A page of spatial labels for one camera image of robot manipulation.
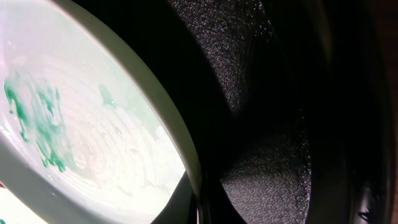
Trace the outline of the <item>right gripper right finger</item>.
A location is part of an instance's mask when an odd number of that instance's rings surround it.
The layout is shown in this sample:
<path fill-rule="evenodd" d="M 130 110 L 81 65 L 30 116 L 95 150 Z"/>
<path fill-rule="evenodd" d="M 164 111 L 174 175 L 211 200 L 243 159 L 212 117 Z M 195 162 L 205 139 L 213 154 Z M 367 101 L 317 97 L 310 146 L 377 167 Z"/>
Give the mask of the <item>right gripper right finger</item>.
<path fill-rule="evenodd" d="M 232 206 L 221 182 L 203 176 L 200 194 L 200 223 L 204 224 L 246 224 Z"/>

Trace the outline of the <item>white plate green stains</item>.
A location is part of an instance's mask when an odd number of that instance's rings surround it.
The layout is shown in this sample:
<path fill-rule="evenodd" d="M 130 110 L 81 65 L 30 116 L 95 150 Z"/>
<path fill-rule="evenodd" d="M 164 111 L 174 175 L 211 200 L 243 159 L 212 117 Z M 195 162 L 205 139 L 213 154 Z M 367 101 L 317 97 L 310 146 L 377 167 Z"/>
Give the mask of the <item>white plate green stains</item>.
<path fill-rule="evenodd" d="M 47 224 L 8 189 L 1 188 L 1 224 Z"/>

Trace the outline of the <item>mint green plate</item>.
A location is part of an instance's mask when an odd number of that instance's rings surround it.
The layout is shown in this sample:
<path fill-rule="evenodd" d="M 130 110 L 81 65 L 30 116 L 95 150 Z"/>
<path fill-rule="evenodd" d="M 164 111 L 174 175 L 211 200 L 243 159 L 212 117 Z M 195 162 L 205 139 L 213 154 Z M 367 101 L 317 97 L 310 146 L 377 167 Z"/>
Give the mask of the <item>mint green plate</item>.
<path fill-rule="evenodd" d="M 47 223 L 152 223 L 201 167 L 140 57 L 72 1 L 1 2 L 1 183 Z"/>

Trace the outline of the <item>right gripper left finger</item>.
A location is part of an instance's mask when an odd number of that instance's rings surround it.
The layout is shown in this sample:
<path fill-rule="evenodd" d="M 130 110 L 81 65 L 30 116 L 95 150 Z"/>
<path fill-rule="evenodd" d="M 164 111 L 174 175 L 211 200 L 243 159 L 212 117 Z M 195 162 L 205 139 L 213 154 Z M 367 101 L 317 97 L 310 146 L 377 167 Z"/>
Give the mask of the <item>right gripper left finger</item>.
<path fill-rule="evenodd" d="M 186 172 L 152 224 L 197 224 L 197 203 Z"/>

